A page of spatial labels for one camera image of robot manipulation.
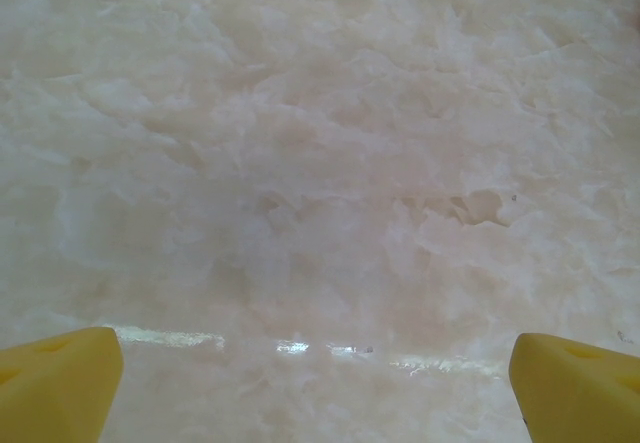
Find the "white surface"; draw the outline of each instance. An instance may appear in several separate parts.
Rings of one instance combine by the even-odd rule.
[[[528,441],[520,332],[640,354],[637,2],[0,0],[0,343],[116,327],[104,442]]]

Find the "yellow object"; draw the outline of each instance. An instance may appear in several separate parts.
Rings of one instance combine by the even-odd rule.
[[[509,377],[533,443],[640,442],[640,358],[523,334]]]
[[[0,351],[0,442],[98,441],[122,369],[111,328]]]

